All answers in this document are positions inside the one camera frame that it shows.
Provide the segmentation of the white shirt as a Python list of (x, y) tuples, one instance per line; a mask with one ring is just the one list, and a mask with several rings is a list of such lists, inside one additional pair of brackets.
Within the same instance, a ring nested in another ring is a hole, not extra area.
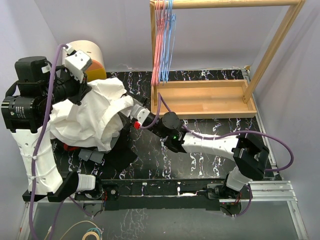
[(101, 152), (108, 152), (112, 149), (112, 139), (123, 128), (119, 113), (128, 117), (134, 101), (117, 77), (97, 79), (88, 85), (91, 91), (80, 105), (70, 100), (53, 105), (50, 133), (69, 146), (97, 147)]

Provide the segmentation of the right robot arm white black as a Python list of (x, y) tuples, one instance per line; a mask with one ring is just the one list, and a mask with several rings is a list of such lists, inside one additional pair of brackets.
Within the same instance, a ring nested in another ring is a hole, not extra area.
[(235, 162), (222, 185), (208, 187), (208, 194), (216, 198), (236, 198), (251, 181), (264, 178), (269, 149), (251, 133), (237, 133), (222, 137), (187, 130), (174, 112), (163, 117), (143, 109), (135, 117), (135, 128), (147, 129), (174, 153), (203, 153), (220, 156)]

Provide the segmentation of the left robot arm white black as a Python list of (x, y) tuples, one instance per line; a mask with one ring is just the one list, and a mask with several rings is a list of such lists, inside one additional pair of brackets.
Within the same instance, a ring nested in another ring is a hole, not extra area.
[(49, 116), (52, 104), (70, 100), (80, 105), (91, 88), (79, 82), (64, 66), (60, 77), (53, 77), (49, 92), (51, 63), (44, 56), (19, 59), (14, 67), (18, 80), (8, 89), (1, 103), (5, 126), (16, 141), (26, 169), (28, 189), (22, 195), (25, 202), (48, 198), (62, 202), (76, 192), (86, 192), (93, 200), (103, 195), (102, 185), (95, 176), (70, 172), (62, 177), (57, 169), (50, 137)]

